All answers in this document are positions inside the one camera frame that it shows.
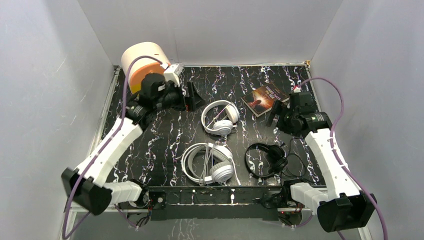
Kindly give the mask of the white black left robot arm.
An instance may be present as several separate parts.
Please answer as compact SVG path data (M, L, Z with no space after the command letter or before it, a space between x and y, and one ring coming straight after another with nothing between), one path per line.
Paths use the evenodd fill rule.
M127 148L138 139L163 110L194 112L205 104L192 81L186 83L185 95L178 83L163 74L149 73L141 90L126 99L122 112L96 149L75 169L66 168L61 180L68 202L75 202L98 216L110 205L131 202L137 208L149 203L148 188L138 180L107 182L109 173Z

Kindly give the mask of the large white over-ear headphones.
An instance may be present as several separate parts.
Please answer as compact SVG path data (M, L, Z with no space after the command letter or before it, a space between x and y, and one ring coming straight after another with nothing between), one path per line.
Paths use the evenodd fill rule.
M197 175L194 170L194 159L204 152L202 172ZM238 178L232 152L216 143L196 143L188 147L181 157L181 169L192 182L204 186L214 183L224 184L232 177L241 185Z

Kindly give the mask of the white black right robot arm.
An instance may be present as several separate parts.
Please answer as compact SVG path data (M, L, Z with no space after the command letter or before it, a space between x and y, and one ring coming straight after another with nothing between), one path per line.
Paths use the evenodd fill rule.
M288 100L288 106L278 100L273 103L266 125L271 126L278 117L280 131L304 139L320 167L326 192L304 180L290 180L283 184L282 202L288 207L301 203L312 210L327 233L365 227L376 199L367 196L348 175L328 114L317 111L309 92L291 93Z

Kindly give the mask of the black wired headphones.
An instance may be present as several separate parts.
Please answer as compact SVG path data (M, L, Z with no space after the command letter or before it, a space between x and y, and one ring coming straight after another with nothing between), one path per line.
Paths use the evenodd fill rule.
M288 141L288 151L283 149L283 145L285 144L284 142L280 145L265 144L260 142L251 144L244 153L246 169L257 179L268 179L276 174L283 174L285 169L288 172L288 175L285 175L286 177L303 179L306 175L307 167L301 157L297 153L292 152L292 141L294 140L301 140L301 138L296 136L292 137ZM265 158L269 162L269 167L266 174L256 174L255 171L251 169L248 159L248 153L250 151L262 151L265 153ZM302 164L302 172L300 175L294 175L292 172L290 172L289 169L287 169L287 165L289 164L289 157L296 157L299 159L300 163Z

